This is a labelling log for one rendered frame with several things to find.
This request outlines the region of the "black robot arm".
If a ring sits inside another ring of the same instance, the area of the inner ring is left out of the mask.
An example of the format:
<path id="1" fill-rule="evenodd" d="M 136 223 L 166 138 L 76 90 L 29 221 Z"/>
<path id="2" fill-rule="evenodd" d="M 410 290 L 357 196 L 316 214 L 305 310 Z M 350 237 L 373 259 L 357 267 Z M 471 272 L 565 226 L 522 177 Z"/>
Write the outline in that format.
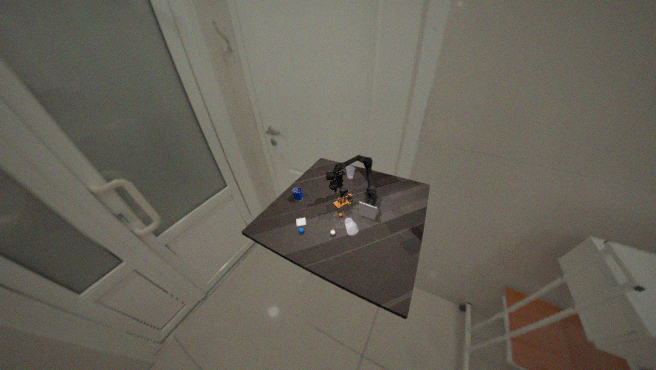
<path id="1" fill-rule="evenodd" d="M 374 186 L 374 181 L 373 181 L 373 174 L 372 174 L 373 159 L 371 157 L 357 155 L 357 156 L 355 156 L 355 157 L 353 157 L 353 158 L 351 158 L 351 159 L 349 159 L 345 162 L 338 163 L 335 166 L 335 169 L 334 169 L 333 172 L 326 172 L 326 179 L 327 180 L 333 180 L 333 182 L 331 184 L 329 184 L 329 188 L 332 189 L 332 190 L 337 189 L 339 187 L 339 185 L 338 185 L 337 182 L 334 181 L 334 179 L 336 179 L 337 181 L 341 181 L 343 179 L 343 175 L 345 175 L 344 171 L 342 171 L 342 172 L 337 172 L 337 171 L 342 170 L 344 167 L 346 167 L 346 166 L 348 166 L 348 165 L 350 165 L 350 164 L 352 164 L 356 161 L 360 161 L 360 162 L 364 163 L 364 166 L 365 166 L 366 171 L 367 171 L 368 188 L 366 188 L 366 189 L 367 189 L 367 193 L 369 195 L 369 198 L 367 199 L 366 204 L 375 207 L 378 195 L 377 195 L 377 190 Z M 335 175 L 336 175 L 336 178 L 335 178 Z"/>

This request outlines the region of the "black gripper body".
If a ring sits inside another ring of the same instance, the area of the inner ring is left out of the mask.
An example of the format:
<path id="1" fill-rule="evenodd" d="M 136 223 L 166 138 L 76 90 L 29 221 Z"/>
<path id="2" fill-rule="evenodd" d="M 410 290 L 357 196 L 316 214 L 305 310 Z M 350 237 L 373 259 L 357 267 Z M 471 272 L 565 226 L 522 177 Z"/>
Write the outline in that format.
<path id="1" fill-rule="evenodd" d="M 339 185 L 338 188 L 340 188 L 339 191 L 340 191 L 341 194 L 344 194 L 344 193 L 347 193 L 347 192 L 348 192 L 348 189 L 347 189 L 347 188 L 345 188 L 345 187 L 343 188 L 343 187 L 342 187 L 342 186 L 343 186 L 342 182 L 343 182 L 344 180 L 337 181 L 337 180 L 335 179 L 334 181 L 338 183 L 338 185 Z"/>

